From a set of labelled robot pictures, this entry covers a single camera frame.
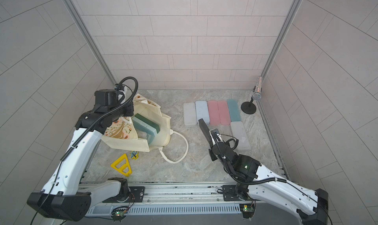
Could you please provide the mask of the dark green pencil case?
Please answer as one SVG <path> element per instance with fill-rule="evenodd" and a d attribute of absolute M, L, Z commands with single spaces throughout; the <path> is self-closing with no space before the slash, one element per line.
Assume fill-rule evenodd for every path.
<path fill-rule="evenodd" d="M 158 134 L 160 132 L 160 127 L 157 123 L 147 119 L 146 117 L 136 114 L 134 116 L 134 122 L 138 123 L 139 125 L 147 128 L 149 131 L 153 132 L 154 134 Z"/>

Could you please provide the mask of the floral canvas tote bag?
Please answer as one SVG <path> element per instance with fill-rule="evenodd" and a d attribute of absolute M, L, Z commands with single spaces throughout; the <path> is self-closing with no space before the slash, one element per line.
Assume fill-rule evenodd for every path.
<path fill-rule="evenodd" d="M 171 117 L 161 112 L 161 107 L 137 94 L 133 99 L 134 112 L 131 117 L 120 117 L 108 127 L 101 140 L 113 149 L 126 151 L 150 152 L 159 150 L 167 162 L 178 164 L 185 159 L 189 151 L 187 139 L 171 129 Z M 184 155 L 177 161 L 167 158 L 163 152 L 172 134 L 182 137 L 186 143 Z"/>

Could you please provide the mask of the dark grey pencil case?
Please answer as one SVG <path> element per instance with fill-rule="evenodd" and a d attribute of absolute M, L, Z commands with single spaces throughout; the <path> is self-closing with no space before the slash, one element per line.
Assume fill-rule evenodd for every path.
<path fill-rule="evenodd" d="M 210 134 L 210 130 L 209 130 L 207 124 L 205 123 L 205 121 L 202 118 L 198 120 L 198 124 L 199 124 L 199 127 L 200 127 L 202 133 L 204 134 L 204 136 L 206 138 L 206 141 L 209 143 L 210 148 L 212 148 L 214 144 L 213 144 L 212 136 Z"/>

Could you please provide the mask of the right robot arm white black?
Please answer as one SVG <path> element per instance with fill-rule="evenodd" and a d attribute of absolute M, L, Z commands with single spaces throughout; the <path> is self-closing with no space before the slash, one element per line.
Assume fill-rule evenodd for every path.
<path fill-rule="evenodd" d="M 328 193 L 307 189 L 285 179 L 247 155 L 237 154 L 220 135 L 208 136 L 212 161 L 219 160 L 236 181 L 235 194 L 241 200 L 259 200 L 295 216 L 303 225 L 332 224 Z"/>

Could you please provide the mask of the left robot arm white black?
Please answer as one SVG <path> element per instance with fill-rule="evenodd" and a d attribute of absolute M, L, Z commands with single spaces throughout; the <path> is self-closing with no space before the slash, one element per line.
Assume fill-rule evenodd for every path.
<path fill-rule="evenodd" d="M 77 222 L 91 207 L 109 198 L 121 202 L 129 199 L 131 193 L 126 179 L 111 178 L 84 189 L 79 185 L 106 128 L 120 117 L 132 114 L 131 100 L 100 105 L 82 114 L 56 171 L 39 193 L 30 194 L 27 205 L 45 218 Z"/>

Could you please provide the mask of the white glossy tin pencil case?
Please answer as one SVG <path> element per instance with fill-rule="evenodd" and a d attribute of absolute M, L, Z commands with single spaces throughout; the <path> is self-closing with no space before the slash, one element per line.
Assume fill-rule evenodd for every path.
<path fill-rule="evenodd" d="M 184 103 L 184 125 L 186 127 L 193 127 L 197 124 L 196 108 L 195 103 Z"/>

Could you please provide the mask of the teal translucent pencil case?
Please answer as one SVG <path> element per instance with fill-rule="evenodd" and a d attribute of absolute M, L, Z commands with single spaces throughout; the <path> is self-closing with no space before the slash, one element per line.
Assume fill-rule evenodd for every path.
<path fill-rule="evenodd" d="M 227 100 L 229 115 L 231 122 L 241 122 L 242 118 L 239 111 L 239 105 L 235 99 Z"/>

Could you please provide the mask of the pale mint pencil case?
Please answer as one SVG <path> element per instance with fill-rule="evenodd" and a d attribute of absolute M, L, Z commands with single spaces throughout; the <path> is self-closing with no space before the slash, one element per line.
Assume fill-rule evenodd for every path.
<path fill-rule="evenodd" d="M 208 110 L 208 104 L 206 101 L 196 101 L 195 102 L 195 108 L 196 108 L 196 117 L 199 121 L 200 119 L 203 119 L 206 124 L 210 124 L 210 116 L 209 116 L 209 110 Z"/>

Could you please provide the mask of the pink translucent pencil case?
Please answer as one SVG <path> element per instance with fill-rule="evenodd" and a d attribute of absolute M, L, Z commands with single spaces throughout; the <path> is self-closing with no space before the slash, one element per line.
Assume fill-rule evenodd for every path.
<path fill-rule="evenodd" d="M 218 101 L 220 124 L 228 126 L 231 123 L 227 101 Z"/>

